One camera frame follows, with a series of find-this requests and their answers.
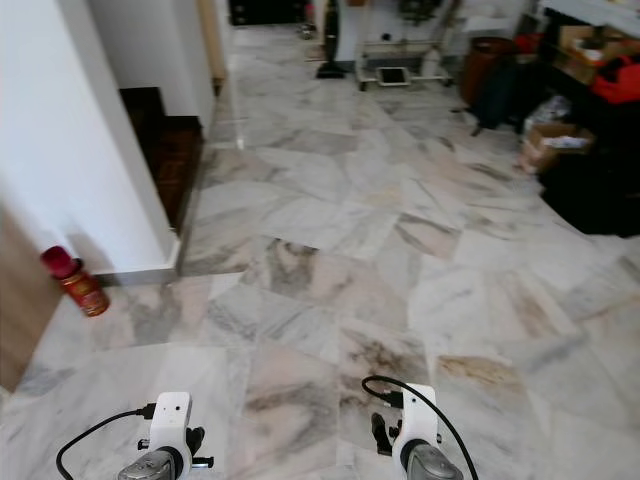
black cable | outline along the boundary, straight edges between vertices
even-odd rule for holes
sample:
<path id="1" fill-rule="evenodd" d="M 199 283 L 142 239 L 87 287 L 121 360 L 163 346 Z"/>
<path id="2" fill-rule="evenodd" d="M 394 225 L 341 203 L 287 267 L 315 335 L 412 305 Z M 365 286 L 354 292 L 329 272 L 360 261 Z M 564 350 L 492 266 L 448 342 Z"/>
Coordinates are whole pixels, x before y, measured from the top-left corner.
<path id="1" fill-rule="evenodd" d="M 155 403 L 149 403 L 144 408 L 139 408 L 137 410 L 130 410 L 128 412 L 119 413 L 117 415 L 114 415 L 113 417 L 109 417 L 106 420 L 101 421 L 100 423 L 91 427 L 89 430 L 78 435 L 76 438 L 71 440 L 69 443 L 67 443 L 58 451 L 58 455 L 56 456 L 56 467 L 58 468 L 58 472 L 60 472 L 60 475 L 62 475 L 65 480 L 73 480 L 73 477 L 71 476 L 71 474 L 62 465 L 62 455 L 64 455 L 67 450 L 73 447 L 80 440 L 82 440 L 88 435 L 91 435 L 93 432 L 95 432 L 99 428 L 104 427 L 106 424 L 111 423 L 114 420 L 118 420 L 120 418 L 130 417 L 133 415 L 142 415 L 146 420 L 151 420 L 151 418 L 153 418 L 153 413 L 155 411 L 155 408 L 156 408 Z"/>
<path id="2" fill-rule="evenodd" d="M 447 416 L 444 413 L 442 413 L 442 411 L 438 407 L 436 407 L 432 401 L 430 401 L 427 397 L 425 397 L 415 388 L 407 385 L 404 382 L 401 382 L 400 380 L 396 380 L 395 378 L 386 377 L 384 375 L 371 375 L 362 380 L 362 388 L 364 389 L 365 392 L 367 392 L 370 395 L 373 395 L 374 397 L 380 398 L 385 402 L 391 403 L 392 406 L 395 406 L 393 405 L 394 403 L 397 405 L 397 402 L 396 402 L 397 398 L 393 394 L 397 395 L 399 392 L 390 392 L 389 394 L 376 392 L 374 390 L 371 390 L 367 386 L 367 383 L 369 382 L 385 382 L 385 383 L 390 383 L 392 385 L 396 385 L 400 388 L 404 388 L 405 390 L 408 390 L 409 392 L 413 393 L 416 397 L 418 397 L 424 403 L 429 405 L 429 408 L 431 408 L 431 410 L 433 410 L 438 415 L 438 417 L 440 417 L 440 419 L 444 422 L 444 424 L 447 426 L 449 431 L 453 434 L 453 437 L 456 439 L 456 442 L 458 442 L 458 445 L 460 446 L 460 450 L 462 451 L 462 455 L 464 455 L 464 459 L 467 461 L 469 472 L 471 472 L 471 478 L 473 480 L 478 480 L 478 472 L 476 472 L 476 467 L 473 464 L 473 460 L 471 459 L 471 455 L 469 455 L 469 451 L 467 450 L 467 447 L 462 441 L 462 437 L 460 436 L 458 431 L 455 429 L 453 424 L 449 421 Z"/>

cardboard box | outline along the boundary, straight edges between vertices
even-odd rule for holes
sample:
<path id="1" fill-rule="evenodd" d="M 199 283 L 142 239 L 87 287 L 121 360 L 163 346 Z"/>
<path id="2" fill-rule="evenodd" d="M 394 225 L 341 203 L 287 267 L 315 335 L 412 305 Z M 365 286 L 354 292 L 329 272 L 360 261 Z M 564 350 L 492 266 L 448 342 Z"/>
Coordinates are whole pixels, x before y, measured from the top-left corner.
<path id="1" fill-rule="evenodd" d="M 545 138 L 564 136 L 584 138 L 587 143 L 582 148 L 555 148 L 544 144 Z M 589 130 L 577 125 L 566 123 L 534 125 L 524 141 L 520 165 L 525 172 L 542 173 L 555 165 L 559 154 L 586 155 L 594 141 L 595 136 Z"/>
<path id="2" fill-rule="evenodd" d="M 607 43 L 600 50 L 583 50 L 580 43 L 593 36 L 594 27 L 570 26 L 560 29 L 558 54 L 553 66 L 580 83 L 591 85 L 598 69 L 620 55 L 633 55 L 640 52 L 640 40 L 613 27 L 604 27 L 603 34 Z"/>

brown bin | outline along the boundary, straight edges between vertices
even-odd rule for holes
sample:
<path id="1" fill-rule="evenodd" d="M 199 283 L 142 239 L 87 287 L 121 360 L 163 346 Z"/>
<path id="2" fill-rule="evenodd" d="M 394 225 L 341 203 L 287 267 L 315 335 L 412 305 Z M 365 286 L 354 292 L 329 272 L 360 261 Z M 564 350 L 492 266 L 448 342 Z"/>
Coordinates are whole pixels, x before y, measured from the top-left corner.
<path id="1" fill-rule="evenodd" d="M 473 105 L 485 80 L 493 67 L 505 55 L 514 55 L 518 47 L 515 42 L 500 37 L 477 37 L 471 39 L 471 48 L 464 62 L 460 96 L 467 105 Z"/>

red canister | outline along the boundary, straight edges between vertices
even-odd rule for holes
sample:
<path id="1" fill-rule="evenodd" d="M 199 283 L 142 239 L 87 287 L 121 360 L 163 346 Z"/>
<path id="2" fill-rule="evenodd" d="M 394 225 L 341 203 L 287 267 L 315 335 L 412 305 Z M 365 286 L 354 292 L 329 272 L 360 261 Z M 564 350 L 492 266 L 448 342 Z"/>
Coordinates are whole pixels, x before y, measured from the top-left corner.
<path id="1" fill-rule="evenodd" d="M 98 281 L 83 270 L 82 260 L 71 258 L 58 245 L 40 255 L 40 259 L 88 317 L 100 315 L 109 307 L 109 298 Z"/>

black stand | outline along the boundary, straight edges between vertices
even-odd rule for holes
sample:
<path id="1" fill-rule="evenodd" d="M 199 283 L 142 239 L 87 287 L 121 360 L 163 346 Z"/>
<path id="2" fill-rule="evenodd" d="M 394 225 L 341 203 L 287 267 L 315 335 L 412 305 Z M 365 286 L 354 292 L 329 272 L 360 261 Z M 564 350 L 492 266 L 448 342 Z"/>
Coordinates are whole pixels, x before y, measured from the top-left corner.
<path id="1" fill-rule="evenodd" d="M 316 78 L 344 78 L 344 70 L 336 63 L 340 37 L 340 17 L 336 0 L 327 2 L 324 19 L 324 54 L 327 61 L 318 68 Z"/>

